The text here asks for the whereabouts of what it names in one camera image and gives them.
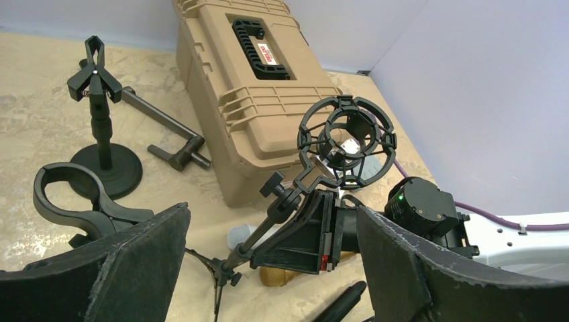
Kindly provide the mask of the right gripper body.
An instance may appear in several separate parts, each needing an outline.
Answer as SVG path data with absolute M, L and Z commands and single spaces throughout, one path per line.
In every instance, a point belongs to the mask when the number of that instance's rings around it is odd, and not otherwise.
M 357 209 L 363 205 L 356 197 L 345 195 L 335 209 L 340 222 L 334 232 L 332 260 L 341 260 L 344 252 L 356 254 L 360 251 L 356 221 Z M 401 180 L 389 191 L 384 210 L 379 214 L 403 229 L 466 258 L 480 254 L 478 246 L 470 244 L 466 233 L 464 223 L 470 220 L 470 216 L 456 209 L 450 193 L 424 178 L 410 176 Z

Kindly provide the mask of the black microphone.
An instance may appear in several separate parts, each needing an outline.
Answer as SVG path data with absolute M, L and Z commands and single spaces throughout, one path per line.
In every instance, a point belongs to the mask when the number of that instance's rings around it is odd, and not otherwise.
M 359 302 L 367 283 L 360 280 L 349 286 L 337 299 L 329 304 L 316 318 L 314 322 L 338 322 L 341 321 Z

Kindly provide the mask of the gold microphone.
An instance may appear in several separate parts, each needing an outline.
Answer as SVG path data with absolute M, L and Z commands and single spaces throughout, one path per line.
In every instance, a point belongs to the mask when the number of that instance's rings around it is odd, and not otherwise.
M 293 279 L 301 275 L 309 275 L 309 273 L 297 272 L 293 270 L 285 270 L 282 268 L 260 267 L 258 269 L 260 281 L 263 286 L 274 288 L 282 287 L 290 283 Z

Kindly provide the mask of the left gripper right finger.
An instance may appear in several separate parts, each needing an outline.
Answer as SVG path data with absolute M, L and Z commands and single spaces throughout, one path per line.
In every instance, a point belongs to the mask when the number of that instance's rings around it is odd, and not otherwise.
M 567 321 L 568 283 L 493 268 L 368 208 L 356 231 L 375 321 Z

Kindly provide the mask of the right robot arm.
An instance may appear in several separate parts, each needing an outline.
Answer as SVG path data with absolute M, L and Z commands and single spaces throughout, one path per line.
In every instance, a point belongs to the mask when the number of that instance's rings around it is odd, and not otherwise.
M 343 253 L 359 252 L 360 204 L 345 200 L 331 191 L 313 191 L 290 221 L 262 237 L 251 267 L 318 274 L 335 269 Z M 567 213 L 482 215 L 434 183 L 409 176 L 389 192 L 381 214 L 419 237 L 495 268 L 520 273 L 524 265 L 568 262 Z

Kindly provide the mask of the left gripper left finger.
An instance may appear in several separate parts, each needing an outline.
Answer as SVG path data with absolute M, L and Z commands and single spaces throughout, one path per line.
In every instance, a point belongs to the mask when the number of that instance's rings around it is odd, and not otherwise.
M 191 212 L 179 203 L 103 239 L 1 273 L 2 321 L 164 321 Z

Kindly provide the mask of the tan plastic tool case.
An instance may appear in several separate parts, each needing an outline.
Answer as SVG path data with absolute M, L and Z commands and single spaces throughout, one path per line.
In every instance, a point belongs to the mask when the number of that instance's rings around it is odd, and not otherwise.
M 316 102 L 341 94 L 283 1 L 174 1 L 176 62 L 225 204 L 260 197 L 276 171 L 303 169 L 297 133 Z

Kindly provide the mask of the white microphone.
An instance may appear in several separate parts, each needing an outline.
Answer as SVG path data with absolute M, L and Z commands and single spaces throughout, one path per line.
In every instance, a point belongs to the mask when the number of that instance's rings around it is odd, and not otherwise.
M 231 228 L 227 233 L 227 246 L 233 250 L 238 244 L 244 243 L 252 233 L 258 228 L 256 225 L 243 224 Z M 252 249 L 257 248 L 260 244 L 264 243 L 270 236 L 278 231 L 279 227 L 270 228 L 253 246 Z

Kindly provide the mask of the black tripod mic stand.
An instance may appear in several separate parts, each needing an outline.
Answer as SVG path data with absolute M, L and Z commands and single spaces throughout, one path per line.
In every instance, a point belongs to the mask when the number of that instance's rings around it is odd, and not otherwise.
M 349 159 L 362 161 L 368 156 L 376 156 L 382 162 L 381 171 L 368 180 L 360 175 L 345 175 L 341 178 L 328 178 L 314 159 L 323 150 L 323 144 L 342 144 L 347 139 L 355 139 L 360 145 L 356 154 L 348 154 Z M 262 186 L 264 197 L 274 195 L 268 206 L 266 219 L 252 235 L 238 244 L 225 259 L 199 256 L 199 260 L 210 271 L 215 289 L 214 315 L 221 308 L 223 289 L 235 286 L 241 278 L 238 267 L 250 265 L 253 256 L 252 246 L 272 227 L 281 228 L 300 209 L 304 199 L 313 191 L 324 190 L 343 197 L 344 191 L 364 188 L 385 176 L 396 159 L 397 137 L 394 125 L 387 113 L 377 104 L 362 97 L 338 95 L 324 98 L 312 105 L 304 114 L 297 134 L 297 149 L 302 171 L 292 179 L 289 186 L 282 182 L 284 174 L 275 172 Z

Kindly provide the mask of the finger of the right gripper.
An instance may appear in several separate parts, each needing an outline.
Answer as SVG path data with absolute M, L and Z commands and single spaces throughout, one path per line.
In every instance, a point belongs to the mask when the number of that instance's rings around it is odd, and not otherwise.
M 251 268 L 280 268 L 319 274 L 324 248 L 324 230 L 330 222 L 335 193 L 316 190 L 277 232 L 253 252 Z

